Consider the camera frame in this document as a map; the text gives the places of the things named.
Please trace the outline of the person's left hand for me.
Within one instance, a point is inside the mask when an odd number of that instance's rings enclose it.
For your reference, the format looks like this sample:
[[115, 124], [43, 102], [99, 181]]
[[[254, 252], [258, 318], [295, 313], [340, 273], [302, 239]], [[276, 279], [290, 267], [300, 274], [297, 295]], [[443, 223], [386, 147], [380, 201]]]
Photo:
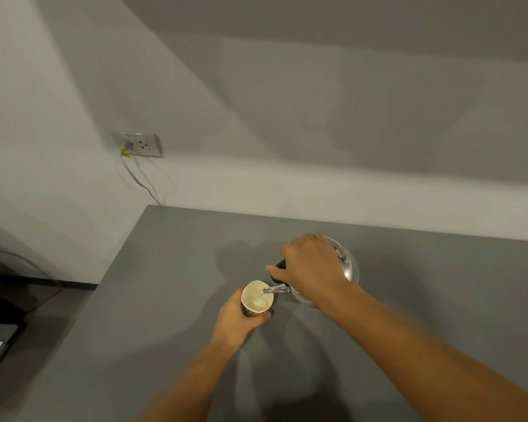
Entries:
[[235, 290], [232, 296], [221, 307], [213, 329], [210, 343], [212, 345], [236, 352], [256, 327], [246, 327], [247, 317], [241, 310], [242, 287]]

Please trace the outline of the person's right hand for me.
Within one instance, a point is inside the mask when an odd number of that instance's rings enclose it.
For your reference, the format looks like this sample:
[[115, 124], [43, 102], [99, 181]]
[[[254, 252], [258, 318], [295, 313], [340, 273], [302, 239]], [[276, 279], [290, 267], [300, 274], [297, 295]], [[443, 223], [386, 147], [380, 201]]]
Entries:
[[359, 291], [346, 279], [337, 254], [324, 235], [304, 234], [283, 243], [280, 250], [290, 272], [290, 285], [317, 308], [333, 307]]

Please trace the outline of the paper cup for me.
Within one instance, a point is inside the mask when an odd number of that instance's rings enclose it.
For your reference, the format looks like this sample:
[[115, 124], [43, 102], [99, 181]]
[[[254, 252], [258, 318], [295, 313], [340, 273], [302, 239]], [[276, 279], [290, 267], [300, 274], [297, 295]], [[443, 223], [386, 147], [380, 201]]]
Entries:
[[274, 303], [274, 294], [265, 293], [268, 284], [261, 280], [248, 283], [241, 293], [241, 310], [246, 317], [268, 311]]

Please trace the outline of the silver metal kettle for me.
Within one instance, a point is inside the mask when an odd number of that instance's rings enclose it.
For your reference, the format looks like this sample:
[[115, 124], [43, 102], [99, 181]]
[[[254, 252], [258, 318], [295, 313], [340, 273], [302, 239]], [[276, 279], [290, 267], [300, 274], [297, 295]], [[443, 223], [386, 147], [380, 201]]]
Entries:
[[[325, 236], [325, 240], [327, 240], [330, 243], [330, 246], [334, 249], [335, 253], [337, 254], [338, 261], [340, 262], [346, 279], [354, 284], [359, 284], [359, 267], [357, 264], [357, 261], [353, 257], [353, 255], [338, 241]], [[264, 289], [259, 290], [261, 292], [261, 296], [264, 295], [271, 295], [271, 294], [289, 294], [291, 295], [297, 302], [308, 305], [310, 307], [316, 308], [317, 306], [310, 301], [309, 299], [305, 298], [302, 294], [300, 294], [295, 288], [293, 288], [288, 283], [279, 281], [275, 279], [273, 276], [270, 276], [272, 281], [274, 282], [274, 285], [268, 286]]]

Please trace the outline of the person's left forearm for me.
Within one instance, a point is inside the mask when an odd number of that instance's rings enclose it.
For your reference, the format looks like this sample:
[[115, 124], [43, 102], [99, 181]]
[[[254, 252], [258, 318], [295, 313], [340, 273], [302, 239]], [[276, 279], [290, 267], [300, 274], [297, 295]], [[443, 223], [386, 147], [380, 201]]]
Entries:
[[207, 422], [218, 382], [242, 344], [211, 340], [176, 383], [163, 391], [135, 422]]

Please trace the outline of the person's right forearm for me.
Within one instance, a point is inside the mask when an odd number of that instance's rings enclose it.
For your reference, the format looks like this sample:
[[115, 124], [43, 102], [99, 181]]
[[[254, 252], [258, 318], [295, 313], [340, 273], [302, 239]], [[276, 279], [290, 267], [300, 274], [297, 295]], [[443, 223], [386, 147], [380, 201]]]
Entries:
[[528, 392], [342, 281], [317, 306], [400, 391], [424, 422], [528, 422]]

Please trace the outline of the white wall power outlet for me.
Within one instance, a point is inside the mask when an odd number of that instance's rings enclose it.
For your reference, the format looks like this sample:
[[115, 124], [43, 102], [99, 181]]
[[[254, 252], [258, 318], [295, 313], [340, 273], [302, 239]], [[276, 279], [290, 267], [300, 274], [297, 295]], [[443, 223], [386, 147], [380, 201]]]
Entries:
[[160, 139], [156, 134], [113, 132], [116, 147], [127, 156], [164, 157]]

